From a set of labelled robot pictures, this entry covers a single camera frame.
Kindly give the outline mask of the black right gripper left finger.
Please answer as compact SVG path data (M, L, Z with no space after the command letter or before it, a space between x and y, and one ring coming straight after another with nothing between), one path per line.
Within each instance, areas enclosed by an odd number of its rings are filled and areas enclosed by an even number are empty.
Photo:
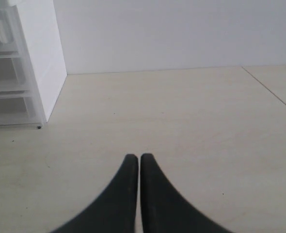
M138 158L127 154L103 192L55 233L134 233L138 192Z

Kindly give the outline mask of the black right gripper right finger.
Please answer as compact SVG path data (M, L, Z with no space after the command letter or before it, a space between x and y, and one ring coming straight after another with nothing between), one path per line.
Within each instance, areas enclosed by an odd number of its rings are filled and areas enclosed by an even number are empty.
M193 207L170 183L154 155L143 154L140 162L140 199L145 233L225 233Z

